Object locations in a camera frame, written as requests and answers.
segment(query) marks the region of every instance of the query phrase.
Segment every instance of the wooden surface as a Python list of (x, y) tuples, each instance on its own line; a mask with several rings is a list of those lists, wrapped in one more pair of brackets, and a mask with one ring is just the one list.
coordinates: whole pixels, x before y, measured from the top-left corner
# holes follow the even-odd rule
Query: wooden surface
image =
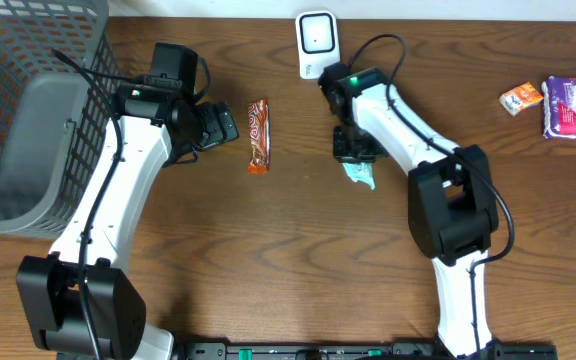
[[(486, 269), (493, 334), (552, 341), (560, 359), (576, 359), (576, 142), (546, 141), (539, 108), (512, 117), (497, 101), (525, 81), (576, 76), (576, 24), (341, 21), (343, 58), (383, 32), (410, 42), (396, 80), (405, 101), (446, 137), (488, 153), (514, 214), (514, 251)], [(346, 178), (331, 156), (337, 120), (316, 82), (298, 76), (293, 21), (112, 19), (108, 33), (131, 75), (149, 70), (157, 41), (204, 56), (210, 98), (228, 101), (242, 135), (153, 185), (130, 272), (150, 322), (233, 342), (433, 336), (435, 278), (408, 231), (406, 178), (392, 160), (376, 164), (375, 191)], [(376, 44), (357, 68), (390, 71), (398, 51)], [(246, 173), (246, 107), (262, 97), (272, 163), (256, 177)], [(53, 357), (34, 349), (15, 286), (22, 257), (49, 247), (0, 236), (0, 358)]]

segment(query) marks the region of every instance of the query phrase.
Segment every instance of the white wall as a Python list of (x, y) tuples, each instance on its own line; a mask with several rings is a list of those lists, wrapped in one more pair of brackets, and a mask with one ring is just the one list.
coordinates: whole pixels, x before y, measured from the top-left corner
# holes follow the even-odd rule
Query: white wall
[(576, 21), (576, 0), (110, 0), (115, 16)]

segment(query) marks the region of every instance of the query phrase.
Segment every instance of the red candy bar wrapper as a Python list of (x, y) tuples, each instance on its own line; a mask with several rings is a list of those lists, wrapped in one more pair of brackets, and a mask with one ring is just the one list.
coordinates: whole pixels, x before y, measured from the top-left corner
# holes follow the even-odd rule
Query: red candy bar wrapper
[(268, 99), (261, 99), (248, 106), (250, 145), (252, 157), (248, 174), (265, 174), (270, 163), (270, 130), (268, 128)]

